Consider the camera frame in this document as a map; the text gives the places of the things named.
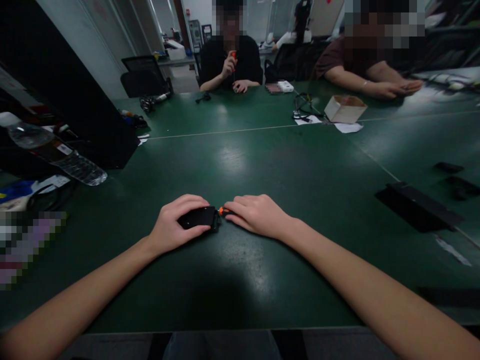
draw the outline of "bottle cap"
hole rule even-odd
[[[1,127],[9,127],[10,125],[21,123],[22,120],[20,120],[18,117],[13,115],[11,112],[1,112],[0,113],[0,126]]]

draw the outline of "bottle label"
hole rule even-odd
[[[58,150],[60,150],[62,153],[64,153],[65,155],[70,155],[72,153],[72,149],[69,148],[67,145],[65,145],[64,143],[61,143],[60,145],[57,145],[56,147]]]
[[[33,155],[39,156],[49,163],[55,163],[65,159],[74,150],[65,145],[59,139],[55,138],[52,141],[29,150]]]

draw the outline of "green table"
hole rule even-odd
[[[310,89],[317,104],[341,93],[326,82],[296,88]],[[433,114],[427,115],[420,100],[413,105],[415,96],[390,107],[365,100],[370,108],[363,119],[383,120],[342,134],[332,125],[297,126],[291,119],[294,93],[273,96],[252,88],[247,94],[214,93],[210,102],[196,104],[199,96],[175,95],[159,105],[148,118],[151,139],[125,169],[109,172],[98,187],[78,187],[66,207],[71,217],[64,231],[14,290],[0,294],[2,329],[147,235],[162,205],[185,193],[217,207],[236,195],[269,194],[289,214],[414,291],[480,284],[480,251],[462,234],[440,232],[473,267],[460,264],[432,234],[416,232],[374,197],[387,183],[408,181],[464,215],[462,230],[478,239],[478,199],[450,200],[437,186],[446,176],[432,170],[439,161],[459,163],[467,167],[465,177],[478,182],[478,108],[422,100]],[[115,105],[141,112],[136,99]],[[479,313],[446,311],[462,324],[480,323]],[[148,266],[88,332],[360,325],[300,256],[224,222],[218,233]]]

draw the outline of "jeans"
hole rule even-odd
[[[163,360],[282,360],[272,333],[259,331],[174,332]]]

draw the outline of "bracelet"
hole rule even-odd
[[[370,80],[365,81],[363,83],[363,85],[361,86],[360,91],[362,91],[364,89],[365,85],[367,85],[368,83],[371,83],[371,81]]]

